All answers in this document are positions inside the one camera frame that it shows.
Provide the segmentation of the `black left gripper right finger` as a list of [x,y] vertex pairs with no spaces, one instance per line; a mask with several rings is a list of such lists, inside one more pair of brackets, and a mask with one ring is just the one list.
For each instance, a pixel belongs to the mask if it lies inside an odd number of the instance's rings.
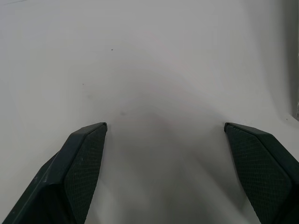
[[261,224],[299,224],[299,162],[270,133],[226,123],[235,169]]

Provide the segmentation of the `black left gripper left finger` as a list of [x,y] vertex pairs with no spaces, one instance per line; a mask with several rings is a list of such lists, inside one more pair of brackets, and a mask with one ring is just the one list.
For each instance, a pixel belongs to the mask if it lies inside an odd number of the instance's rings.
[[84,224],[95,192],[107,124],[80,128],[41,166],[2,224]]

